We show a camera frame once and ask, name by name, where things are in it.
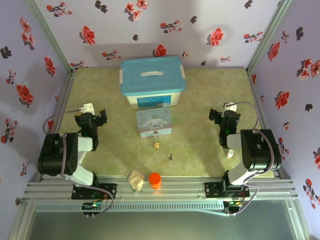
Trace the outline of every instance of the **orange cup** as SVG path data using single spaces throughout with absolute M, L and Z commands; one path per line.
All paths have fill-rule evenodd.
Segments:
M 149 176 L 149 183 L 153 189 L 161 188 L 161 176 L 159 173 L 153 172 Z

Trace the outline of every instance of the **glass panel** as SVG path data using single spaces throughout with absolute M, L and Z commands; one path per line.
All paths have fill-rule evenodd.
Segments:
M 284 240 L 294 236 L 283 200 L 253 201 L 236 217 L 203 212 L 35 213 L 29 240 Z

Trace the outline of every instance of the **floral wallpaper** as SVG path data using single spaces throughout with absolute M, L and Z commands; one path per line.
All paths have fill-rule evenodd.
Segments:
M 42 125 L 67 73 L 23 1 L 2 0 L 0 22 L 0 239 L 5 240 L 37 170 Z
M 312 235 L 320 239 L 320 2 L 293 1 L 252 73 L 252 83 L 293 179 Z
M 279 0 L 35 2 L 72 68 L 163 56 L 180 56 L 187 68 L 215 68 L 248 66 Z

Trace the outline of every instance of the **aluminum frame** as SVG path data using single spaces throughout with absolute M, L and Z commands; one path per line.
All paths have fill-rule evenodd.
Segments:
M 41 15 L 41 12 L 37 9 L 37 4 L 33 0 L 25 0 L 25 2 L 35 15 L 36 19 L 38 19 L 40 23 L 45 23 L 46 21 Z M 281 5 L 279 6 L 273 17 L 273 20 L 269 25 L 267 34 L 251 59 L 251 62 L 247 68 L 248 75 L 250 75 L 252 70 L 255 68 L 262 52 L 267 47 L 271 37 L 275 32 L 275 29 L 284 17 L 284 14 L 289 8 L 291 2 L 292 0 L 283 0 L 281 2 Z M 50 40 L 50 42 L 53 45 L 53 48 L 57 51 L 61 61 L 64 63 L 65 68 L 67 68 L 66 59 L 53 34 L 51 33 L 49 26 L 46 24 L 41 24 L 41 26 L 46 35 L 49 36 L 49 38 L 52 37 L 51 39 L 53 40 Z M 69 80 L 65 82 L 62 91 L 63 94 L 61 94 L 63 97 L 60 99 L 61 104 L 58 106 L 56 113 L 63 112 L 65 110 L 76 73 L 77 71 L 74 71 L 73 74 L 70 75 Z M 253 85 L 249 77 L 248 80 L 250 82 L 255 105 L 259 111 L 258 114 L 260 118 L 260 125 L 262 128 L 268 128 L 260 101 L 254 92 Z M 62 118 L 63 116 L 61 115 L 55 119 L 54 122 L 56 124 L 53 126 L 54 132 L 58 132 Z M 303 215 L 302 208 L 298 200 L 298 195 L 292 180 L 282 168 L 280 168 L 278 171 L 274 171 L 274 176 L 274 178 L 254 178 L 249 181 L 251 184 L 256 184 L 260 187 L 260 191 L 254 200 L 284 200 L 294 233 L 296 236 L 299 236 L 297 239 L 309 239 L 307 237 L 309 234 L 308 225 Z M 163 177 L 162 188 L 160 190 L 153 190 L 150 185 L 146 183 L 142 187 L 142 192 L 139 192 L 138 194 L 132 192 L 126 177 L 98 177 L 101 183 L 118 184 L 115 202 L 121 203 L 122 205 L 159 202 L 188 202 L 197 204 L 205 204 L 212 201 L 218 202 L 217 199 L 206 199 L 204 189 L 205 182 L 219 182 L 220 178 L 216 177 Z M 29 227 L 33 222 L 33 215 L 37 211 L 36 209 L 39 204 L 53 203 L 56 205 L 64 205 L 70 203 L 81 204 L 83 202 L 81 200 L 71 199 L 72 185 L 61 178 L 49 177 L 47 175 L 42 176 L 40 173 L 38 173 L 34 179 L 35 182 L 29 182 L 25 190 L 23 201 L 12 226 L 9 240 L 25 240 L 27 238 Z

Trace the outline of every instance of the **storage box lid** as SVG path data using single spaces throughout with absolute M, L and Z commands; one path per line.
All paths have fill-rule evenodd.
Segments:
M 126 60 L 120 70 L 121 92 L 124 96 L 142 96 L 182 92 L 186 77 L 177 56 Z
M 137 111 L 136 121 L 139 133 L 153 133 L 154 131 L 172 128 L 172 119 L 168 107 Z

